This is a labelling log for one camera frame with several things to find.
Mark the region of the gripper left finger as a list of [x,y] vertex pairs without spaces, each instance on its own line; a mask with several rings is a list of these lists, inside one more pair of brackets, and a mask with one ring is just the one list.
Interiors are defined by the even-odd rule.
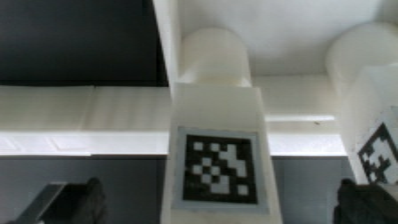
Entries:
[[49,183],[17,218],[4,224],[106,224],[106,196],[97,178]]

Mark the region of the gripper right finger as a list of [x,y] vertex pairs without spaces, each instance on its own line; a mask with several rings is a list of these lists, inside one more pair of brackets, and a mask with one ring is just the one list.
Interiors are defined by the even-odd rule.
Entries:
[[340,180],[331,224],[398,224],[398,200],[376,184]]

